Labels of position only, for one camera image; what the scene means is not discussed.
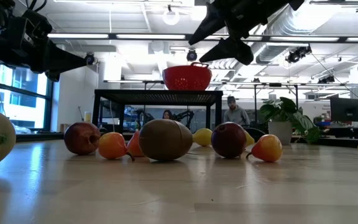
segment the camera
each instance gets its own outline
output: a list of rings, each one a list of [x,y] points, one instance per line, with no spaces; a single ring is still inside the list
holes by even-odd
[[[93,65],[95,63],[94,52],[88,52],[85,56],[86,65]]]
[[[187,53],[187,61],[194,62],[195,60],[197,60],[196,50],[190,49],[189,52]]]
[[[298,47],[295,50],[291,50],[290,54],[285,58],[288,63],[297,63],[306,55],[312,53],[310,45],[307,47]]]

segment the black table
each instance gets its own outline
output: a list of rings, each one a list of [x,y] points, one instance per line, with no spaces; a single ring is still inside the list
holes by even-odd
[[[99,124],[101,97],[119,105],[119,130],[124,127],[125,105],[205,106],[206,128],[211,127],[211,106],[215,104],[215,126],[222,123],[222,91],[95,90],[92,123]]]

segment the person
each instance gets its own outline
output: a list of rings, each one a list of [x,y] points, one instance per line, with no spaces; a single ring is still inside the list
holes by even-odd
[[[172,119],[172,112],[170,110],[165,110],[162,114],[162,119]]]
[[[223,121],[237,123],[242,127],[249,127],[250,121],[247,112],[236,104],[234,96],[227,98],[229,109],[224,112]]]

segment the ceiling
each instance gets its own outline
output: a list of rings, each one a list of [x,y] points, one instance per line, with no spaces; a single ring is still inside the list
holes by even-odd
[[[25,0],[15,0],[17,3],[17,13],[25,11]],[[43,0],[39,0],[37,6],[41,5]],[[87,4],[79,1],[69,2],[70,0],[49,0],[46,7],[40,13],[43,14],[53,26],[54,32],[86,32],[86,33],[164,33],[164,34],[191,34],[200,24],[205,14],[204,2],[206,0],[181,0],[181,6],[178,3],[172,3],[172,9],[179,12],[179,21],[175,25],[168,25],[163,20],[163,14],[167,10],[167,4],[171,0],[158,0],[167,2],[158,4],[156,2],[143,2],[126,0],[115,1],[114,4]],[[308,22],[316,19],[319,10],[327,9],[328,6],[319,6],[315,13],[309,13],[303,19]],[[330,17],[324,21],[321,26],[315,29],[311,35],[358,35],[358,6],[338,6],[334,12],[330,11]],[[277,23],[274,18],[269,18],[269,25]],[[187,50],[190,47],[185,41],[168,41],[165,45],[168,49],[172,47],[183,47],[183,50],[168,50],[168,55],[161,57],[149,52],[149,44],[152,41],[139,40],[71,40],[58,41],[57,44],[65,44],[66,50],[75,50],[76,54],[84,55],[81,49],[108,49],[109,46],[115,46],[118,54],[122,57],[122,76],[141,79],[142,75],[150,75],[153,71],[158,71],[161,64],[167,67],[176,65],[186,65]],[[215,42],[200,42],[195,46],[199,57],[207,52]],[[220,69],[213,70],[215,81],[219,81],[225,76],[229,76],[231,81],[250,82],[257,77],[263,82],[287,82],[303,81],[316,83],[318,77],[324,76],[326,68],[333,68],[335,74],[346,81],[351,67],[358,64],[358,44],[311,44],[314,55],[319,62],[312,56],[300,60],[296,64],[288,66],[284,61],[285,55],[289,49],[275,57],[275,60],[268,65],[249,65],[248,67],[236,63],[236,61],[227,62]],[[96,52],[95,55],[104,61],[106,52]],[[210,67],[219,68],[223,62],[214,62]]]

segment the white pot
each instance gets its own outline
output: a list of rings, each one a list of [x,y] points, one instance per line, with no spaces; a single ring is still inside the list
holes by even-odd
[[[292,124],[291,122],[269,122],[268,133],[273,134],[279,138],[281,144],[288,145],[292,138]]]

